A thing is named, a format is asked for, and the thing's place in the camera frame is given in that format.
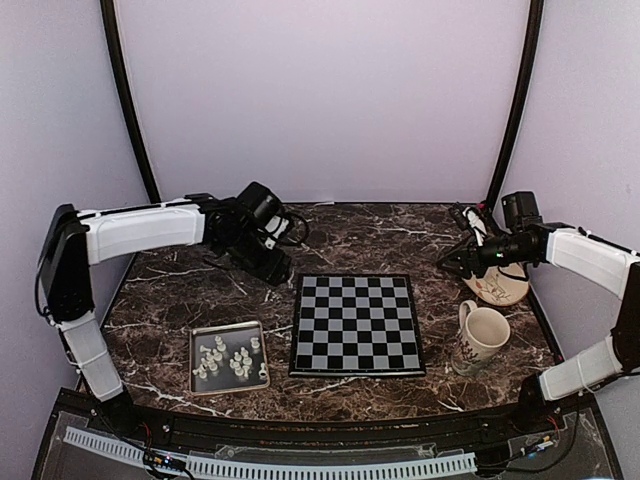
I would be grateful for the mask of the black grey chessboard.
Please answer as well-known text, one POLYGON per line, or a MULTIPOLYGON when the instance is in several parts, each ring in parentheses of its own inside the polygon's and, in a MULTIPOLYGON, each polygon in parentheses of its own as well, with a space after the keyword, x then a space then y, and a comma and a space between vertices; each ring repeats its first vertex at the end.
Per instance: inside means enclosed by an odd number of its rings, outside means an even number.
POLYGON ((410 277, 301 274, 296 283, 289 375, 425 376, 410 277))

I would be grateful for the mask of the white rook chess piece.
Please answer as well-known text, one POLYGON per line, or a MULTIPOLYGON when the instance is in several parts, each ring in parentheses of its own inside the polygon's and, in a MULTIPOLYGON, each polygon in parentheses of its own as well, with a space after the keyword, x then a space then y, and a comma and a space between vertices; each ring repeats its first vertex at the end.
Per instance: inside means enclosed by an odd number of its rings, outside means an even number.
POLYGON ((258 337, 253 337, 250 339, 250 345, 253 350, 258 351, 261 348, 261 342, 258 337))

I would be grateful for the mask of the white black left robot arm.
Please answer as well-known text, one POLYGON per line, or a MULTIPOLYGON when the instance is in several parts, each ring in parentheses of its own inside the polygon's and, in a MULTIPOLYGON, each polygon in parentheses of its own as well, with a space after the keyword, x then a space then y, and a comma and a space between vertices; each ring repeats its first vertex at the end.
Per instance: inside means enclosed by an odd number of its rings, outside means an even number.
POLYGON ((71 203, 56 207, 38 261, 35 303, 57 330, 103 421, 117 434, 134 435, 141 415, 105 336, 111 306, 97 302, 98 274, 143 251, 201 246, 248 275, 279 285, 291 274, 284 247, 294 225, 294 212, 270 192, 225 199, 188 195, 104 210, 71 203))

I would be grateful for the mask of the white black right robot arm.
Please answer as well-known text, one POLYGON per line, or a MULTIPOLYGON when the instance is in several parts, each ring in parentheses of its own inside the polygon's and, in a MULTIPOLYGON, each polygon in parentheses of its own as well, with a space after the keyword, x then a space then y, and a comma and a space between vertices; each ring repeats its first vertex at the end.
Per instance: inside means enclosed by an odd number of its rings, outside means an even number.
POLYGON ((508 233, 468 237, 448 249, 439 268, 465 279, 491 267, 513 263, 548 264, 557 274, 534 278, 548 312, 566 313, 553 329, 571 356, 527 377, 510 424, 521 434, 534 432, 568 397, 595 393, 639 370, 639 254, 616 246, 581 227, 534 222, 508 233))

